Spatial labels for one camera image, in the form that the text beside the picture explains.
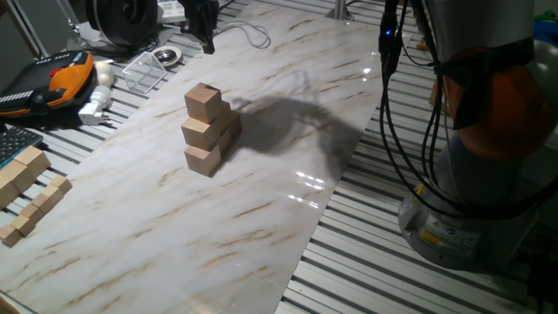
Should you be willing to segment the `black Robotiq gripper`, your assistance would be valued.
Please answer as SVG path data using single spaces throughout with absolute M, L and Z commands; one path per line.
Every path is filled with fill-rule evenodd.
M 180 22 L 180 32 L 201 36 L 205 54 L 215 52 L 213 30 L 217 23 L 220 4 L 215 0 L 179 0 L 186 21 Z

